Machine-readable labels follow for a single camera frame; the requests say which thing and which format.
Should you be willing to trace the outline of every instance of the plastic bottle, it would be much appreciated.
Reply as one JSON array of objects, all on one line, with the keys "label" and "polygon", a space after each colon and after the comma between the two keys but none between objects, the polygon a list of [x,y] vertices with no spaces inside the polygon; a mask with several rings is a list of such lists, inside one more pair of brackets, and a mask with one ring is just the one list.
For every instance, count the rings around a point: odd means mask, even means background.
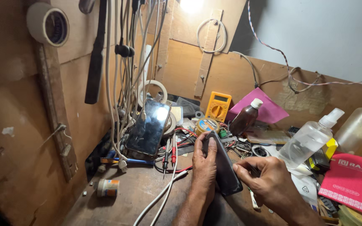
[{"label": "plastic bottle", "polygon": [[278,158],[283,159],[290,169],[297,168],[328,142],[333,134],[331,129],[344,111],[335,108],[319,122],[309,121],[279,150]]},{"label": "plastic bottle", "polygon": [[251,126],[256,118],[258,117],[258,109],[261,107],[263,102],[258,98],[255,98],[251,105],[248,105],[241,109],[237,117],[230,124],[230,132],[234,136],[241,136],[249,126]]},{"label": "plastic bottle", "polygon": [[343,126],[337,131],[334,139],[341,152],[362,156],[362,107],[354,110]]}]

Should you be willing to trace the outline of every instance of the yellow multimeter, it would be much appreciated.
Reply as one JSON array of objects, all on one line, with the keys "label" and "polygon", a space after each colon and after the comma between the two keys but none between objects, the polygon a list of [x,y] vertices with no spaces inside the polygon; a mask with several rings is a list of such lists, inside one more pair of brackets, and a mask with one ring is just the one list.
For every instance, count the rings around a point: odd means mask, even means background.
[{"label": "yellow multimeter", "polygon": [[212,91],[205,117],[224,122],[230,102],[230,95]]}]

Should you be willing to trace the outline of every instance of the pink paper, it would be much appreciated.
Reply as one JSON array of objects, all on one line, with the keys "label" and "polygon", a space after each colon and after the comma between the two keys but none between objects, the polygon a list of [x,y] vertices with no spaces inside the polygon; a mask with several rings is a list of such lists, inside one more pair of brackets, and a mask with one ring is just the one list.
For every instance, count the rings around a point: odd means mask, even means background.
[{"label": "pink paper", "polygon": [[336,152],[318,194],[362,212],[362,157]]},{"label": "pink paper", "polygon": [[263,102],[263,105],[259,108],[259,115],[257,120],[273,124],[288,116],[288,113],[285,110],[283,110],[279,105],[275,104],[259,88],[252,90],[248,95],[244,96],[244,98],[242,98],[236,105],[234,105],[234,107],[232,107],[232,109],[229,110],[227,116],[237,115],[241,109],[250,105],[255,98],[258,98]]}]

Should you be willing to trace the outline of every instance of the smartphone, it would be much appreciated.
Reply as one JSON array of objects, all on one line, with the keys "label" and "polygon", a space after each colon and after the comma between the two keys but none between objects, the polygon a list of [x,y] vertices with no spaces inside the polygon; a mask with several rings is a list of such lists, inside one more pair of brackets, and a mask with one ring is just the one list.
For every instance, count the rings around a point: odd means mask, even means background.
[{"label": "smartphone", "polygon": [[138,116],[125,147],[144,155],[155,156],[166,121],[170,115],[170,106],[153,99],[147,99],[145,112],[146,119],[142,119],[142,114]]},{"label": "smartphone", "polygon": [[233,164],[227,155],[217,133],[212,130],[205,139],[203,150],[208,154],[209,138],[213,137],[217,144],[216,182],[224,196],[232,195],[243,190],[243,185],[233,170]]}]

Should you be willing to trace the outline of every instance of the earphone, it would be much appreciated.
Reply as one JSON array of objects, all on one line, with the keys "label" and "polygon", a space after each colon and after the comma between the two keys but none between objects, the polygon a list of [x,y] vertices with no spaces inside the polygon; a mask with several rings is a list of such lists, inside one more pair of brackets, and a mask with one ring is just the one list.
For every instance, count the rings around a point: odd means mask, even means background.
[{"label": "earphone", "polygon": [[123,37],[119,40],[119,45],[115,45],[114,52],[124,58],[133,57],[135,55],[135,50],[132,47],[123,44]]}]

